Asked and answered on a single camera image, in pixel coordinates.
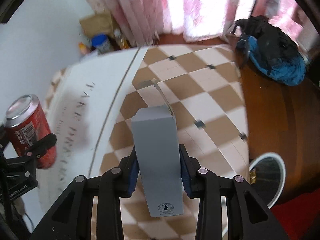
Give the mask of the blue lid jar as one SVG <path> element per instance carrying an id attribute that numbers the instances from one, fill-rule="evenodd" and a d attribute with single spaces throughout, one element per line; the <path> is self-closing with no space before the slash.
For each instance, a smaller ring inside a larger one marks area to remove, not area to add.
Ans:
<path id="1" fill-rule="evenodd" d="M 91 38 L 91 44 L 99 54 L 106 54 L 114 51 L 114 48 L 106 34 L 95 35 Z"/>

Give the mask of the checkered brown white bedspread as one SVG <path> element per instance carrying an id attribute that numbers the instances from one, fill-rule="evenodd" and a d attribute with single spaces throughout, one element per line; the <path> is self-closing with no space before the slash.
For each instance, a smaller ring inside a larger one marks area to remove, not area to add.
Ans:
<path id="1" fill-rule="evenodd" d="M 248 177 L 248 124 L 230 46 L 164 45 L 97 56 L 58 71 L 43 103 L 57 136 L 38 172 L 47 211 L 78 175 L 102 175 L 143 150 L 142 176 L 120 201 L 126 239 L 193 239 L 199 201 L 170 186 L 168 143 L 218 176 Z"/>

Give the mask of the white round trash bin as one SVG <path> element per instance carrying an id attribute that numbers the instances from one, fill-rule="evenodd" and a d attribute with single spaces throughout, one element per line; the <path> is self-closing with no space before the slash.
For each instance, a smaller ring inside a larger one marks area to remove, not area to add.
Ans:
<path id="1" fill-rule="evenodd" d="M 270 209 L 283 192 L 286 166 L 274 152 L 264 153 L 249 164 L 249 183 Z"/>

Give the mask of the brown cardboard box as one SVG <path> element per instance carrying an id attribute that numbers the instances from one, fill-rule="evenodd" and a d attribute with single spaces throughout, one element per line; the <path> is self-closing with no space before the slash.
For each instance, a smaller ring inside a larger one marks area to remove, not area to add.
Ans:
<path id="1" fill-rule="evenodd" d="M 93 38 L 99 34 L 108 35 L 114 38 L 114 31 L 119 26 L 114 17 L 109 12 L 100 12 L 79 20 L 83 33 L 88 38 Z"/>

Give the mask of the red soda can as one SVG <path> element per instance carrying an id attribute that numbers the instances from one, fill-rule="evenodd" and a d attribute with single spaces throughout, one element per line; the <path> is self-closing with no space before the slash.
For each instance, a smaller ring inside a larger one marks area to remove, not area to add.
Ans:
<path id="1" fill-rule="evenodd" d="M 20 96 L 10 105 L 5 113 L 4 129 L 20 157 L 35 142 L 52 133 L 39 98 L 34 94 Z M 56 147 L 44 156 L 35 157 L 39 169 L 48 169 L 56 161 Z"/>

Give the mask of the grey white small box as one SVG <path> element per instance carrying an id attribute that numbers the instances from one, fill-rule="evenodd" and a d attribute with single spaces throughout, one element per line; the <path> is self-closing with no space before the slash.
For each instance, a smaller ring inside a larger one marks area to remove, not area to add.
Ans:
<path id="1" fill-rule="evenodd" d="M 179 216 L 184 213 L 180 149 L 175 113 L 155 80 L 153 86 L 164 103 L 141 108 L 131 118 L 131 131 L 151 217 Z"/>

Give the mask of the red cushion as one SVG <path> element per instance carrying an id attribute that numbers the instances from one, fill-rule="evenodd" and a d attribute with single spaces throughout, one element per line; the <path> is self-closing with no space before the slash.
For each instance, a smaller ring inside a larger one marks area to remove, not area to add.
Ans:
<path id="1" fill-rule="evenodd" d="M 303 239 L 319 218 L 319 194 L 302 194 L 271 208 L 289 239 Z"/>

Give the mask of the black clothes pile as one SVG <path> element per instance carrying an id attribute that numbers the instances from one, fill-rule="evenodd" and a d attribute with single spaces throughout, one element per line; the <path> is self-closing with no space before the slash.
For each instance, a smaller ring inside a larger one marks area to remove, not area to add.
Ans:
<path id="1" fill-rule="evenodd" d="M 265 16 L 251 16 L 234 22 L 241 30 L 240 37 L 253 36 L 257 39 L 259 51 L 268 66 L 276 59 L 290 59 L 297 55 L 298 47 L 280 28 L 271 25 Z"/>

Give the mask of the pink floral curtain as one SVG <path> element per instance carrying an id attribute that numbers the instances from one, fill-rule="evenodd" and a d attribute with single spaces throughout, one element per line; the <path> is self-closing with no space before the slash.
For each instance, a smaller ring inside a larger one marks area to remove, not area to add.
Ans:
<path id="1" fill-rule="evenodd" d="M 151 44 L 161 34 L 183 35 L 187 42 L 226 37 L 234 21 L 266 16 L 292 39 L 308 18 L 294 0 L 86 0 L 106 12 L 132 45 Z"/>

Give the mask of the blue jacket pile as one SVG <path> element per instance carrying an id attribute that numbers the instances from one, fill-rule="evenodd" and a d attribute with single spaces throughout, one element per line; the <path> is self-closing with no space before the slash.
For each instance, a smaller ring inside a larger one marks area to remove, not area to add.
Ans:
<path id="1" fill-rule="evenodd" d="M 276 59 L 274 63 L 268 66 L 267 62 L 263 60 L 263 54 L 259 51 L 255 37 L 240 37 L 236 48 L 243 52 L 260 72 L 278 83 L 297 86 L 304 80 L 306 67 L 300 52 L 288 60 Z"/>

